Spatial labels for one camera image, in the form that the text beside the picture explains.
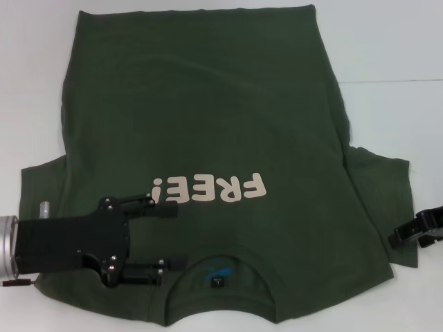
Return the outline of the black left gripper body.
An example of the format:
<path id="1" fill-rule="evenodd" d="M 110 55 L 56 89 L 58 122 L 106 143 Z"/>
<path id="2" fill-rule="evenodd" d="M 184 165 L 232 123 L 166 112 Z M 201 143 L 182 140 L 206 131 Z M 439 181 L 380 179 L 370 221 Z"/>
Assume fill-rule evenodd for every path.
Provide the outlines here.
<path id="1" fill-rule="evenodd" d="M 100 199 L 83 216 L 18 223 L 15 261 L 21 275 L 90 268 L 105 286 L 115 287 L 128 254 L 127 217 L 115 198 Z"/>

